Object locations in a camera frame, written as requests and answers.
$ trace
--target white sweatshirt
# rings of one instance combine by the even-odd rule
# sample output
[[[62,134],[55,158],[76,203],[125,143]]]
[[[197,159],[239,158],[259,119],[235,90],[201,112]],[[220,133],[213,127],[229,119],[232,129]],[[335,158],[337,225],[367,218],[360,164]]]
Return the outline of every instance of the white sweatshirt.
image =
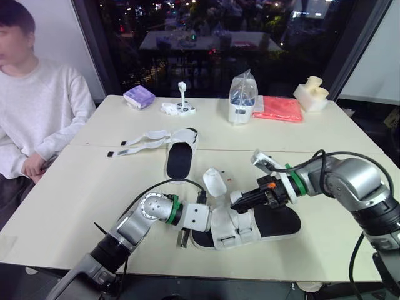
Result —
[[[72,140],[94,112],[85,79],[73,68],[41,59],[24,77],[0,71],[0,173],[25,176],[25,159],[49,160]]]

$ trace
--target green ring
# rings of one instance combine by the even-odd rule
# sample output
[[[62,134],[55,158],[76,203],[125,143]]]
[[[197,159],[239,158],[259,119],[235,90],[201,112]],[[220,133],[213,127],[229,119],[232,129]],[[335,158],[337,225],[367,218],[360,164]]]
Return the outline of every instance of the green ring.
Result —
[[[174,204],[172,205],[172,211],[171,211],[171,214],[169,215],[169,219],[166,222],[167,224],[172,224],[172,222],[175,219],[176,212],[181,207],[181,203],[178,202],[178,199],[179,199],[179,197],[177,195],[174,195]]]
[[[290,164],[285,164],[285,167],[291,168]],[[297,187],[299,188],[300,195],[304,196],[307,194],[307,189],[304,186],[303,182],[301,181],[300,177],[297,175],[296,172],[290,171],[289,172],[290,176],[292,176],[294,182],[296,183]]]

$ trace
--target white wall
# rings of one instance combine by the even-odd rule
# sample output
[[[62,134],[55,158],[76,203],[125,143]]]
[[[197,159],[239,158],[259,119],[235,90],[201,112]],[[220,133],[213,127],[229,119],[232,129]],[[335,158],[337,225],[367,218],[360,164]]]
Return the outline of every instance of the white wall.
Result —
[[[339,97],[400,105],[400,0],[392,2]]]
[[[89,85],[92,97],[105,97],[71,0],[20,0],[36,22],[35,53],[76,68]]]

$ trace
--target dark pants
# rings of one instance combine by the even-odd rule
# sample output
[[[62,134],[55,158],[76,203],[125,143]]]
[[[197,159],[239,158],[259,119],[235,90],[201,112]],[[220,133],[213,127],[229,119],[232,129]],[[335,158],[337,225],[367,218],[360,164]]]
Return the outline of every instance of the dark pants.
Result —
[[[27,177],[7,179],[0,174],[0,230],[6,225],[34,185],[33,180]]]

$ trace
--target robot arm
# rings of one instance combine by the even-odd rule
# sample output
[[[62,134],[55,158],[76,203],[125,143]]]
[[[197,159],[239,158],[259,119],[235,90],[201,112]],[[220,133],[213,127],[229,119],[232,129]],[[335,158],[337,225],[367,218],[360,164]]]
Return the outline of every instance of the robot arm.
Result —
[[[86,254],[47,295],[46,300],[62,299],[63,292],[79,276],[90,279],[104,293],[116,290],[116,272],[139,246],[156,221],[179,228],[209,230],[209,206],[201,204],[205,191],[199,193],[198,203],[180,203],[176,195],[158,192],[144,195],[106,234],[90,254]]]
[[[245,213],[257,204],[276,208],[293,201],[297,196],[329,193],[347,209],[363,230],[364,236],[377,251],[372,257],[383,283],[393,294],[400,296],[400,204],[382,183],[378,170],[365,160],[326,157],[321,190],[322,159],[317,159],[291,172],[271,174],[280,165],[271,157],[256,151],[252,163],[267,173],[259,178],[259,189],[231,199],[232,209]]]

